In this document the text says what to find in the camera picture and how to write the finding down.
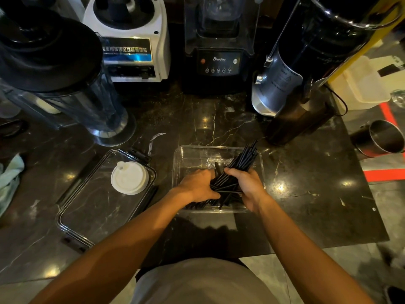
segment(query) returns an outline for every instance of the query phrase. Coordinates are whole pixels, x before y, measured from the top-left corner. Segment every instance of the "person's left hand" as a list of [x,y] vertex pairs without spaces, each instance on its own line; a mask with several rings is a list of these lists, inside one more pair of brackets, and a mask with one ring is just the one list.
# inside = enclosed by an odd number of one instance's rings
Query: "person's left hand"
[[178,189],[191,194],[192,201],[200,202],[207,199],[219,199],[221,195],[211,190],[209,183],[215,178],[213,169],[199,169],[183,178]]

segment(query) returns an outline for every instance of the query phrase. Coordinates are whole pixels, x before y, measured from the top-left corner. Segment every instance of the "white cup lid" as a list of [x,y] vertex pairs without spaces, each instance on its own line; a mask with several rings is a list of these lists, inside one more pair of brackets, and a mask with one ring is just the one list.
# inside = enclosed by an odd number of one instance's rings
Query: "white cup lid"
[[118,192],[134,195],[145,189],[149,177],[146,169],[137,162],[119,161],[111,174],[111,184]]

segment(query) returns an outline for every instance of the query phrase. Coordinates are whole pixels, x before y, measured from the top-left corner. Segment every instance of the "power cord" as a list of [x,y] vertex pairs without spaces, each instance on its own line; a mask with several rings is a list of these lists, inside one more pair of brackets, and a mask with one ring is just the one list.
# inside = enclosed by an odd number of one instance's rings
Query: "power cord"
[[329,86],[327,86],[326,84],[324,84],[324,87],[327,88],[328,91],[330,91],[332,94],[334,94],[337,98],[339,98],[339,100],[343,103],[343,105],[345,106],[346,111],[343,114],[335,114],[336,116],[344,116],[347,114],[347,112],[349,111],[349,108],[347,107],[346,102],[337,94],[335,93]]

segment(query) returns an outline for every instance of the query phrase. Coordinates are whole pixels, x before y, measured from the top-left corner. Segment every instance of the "bundle of black straws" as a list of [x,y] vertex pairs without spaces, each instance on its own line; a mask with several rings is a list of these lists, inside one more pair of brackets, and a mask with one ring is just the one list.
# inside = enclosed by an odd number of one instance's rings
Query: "bundle of black straws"
[[[257,156],[256,143],[257,141],[253,142],[251,145],[247,144],[243,151],[232,160],[228,167],[236,168],[245,172],[248,171]],[[219,209],[221,209],[222,206],[228,206],[232,201],[242,202],[239,195],[242,192],[238,190],[238,179],[221,171],[217,162],[215,162],[215,173],[217,174],[217,177],[211,180],[210,187],[213,191],[220,193],[221,198],[208,199],[200,203],[192,202],[186,206],[187,209],[202,209],[207,205],[213,207],[219,206]]]

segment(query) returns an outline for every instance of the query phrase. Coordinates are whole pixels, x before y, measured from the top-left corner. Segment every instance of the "stainless steel cup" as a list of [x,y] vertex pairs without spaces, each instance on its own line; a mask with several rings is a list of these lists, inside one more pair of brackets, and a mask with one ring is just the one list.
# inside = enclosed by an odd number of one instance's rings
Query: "stainless steel cup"
[[382,119],[361,126],[359,131],[350,135],[350,139],[359,160],[403,152],[405,147],[402,132]]

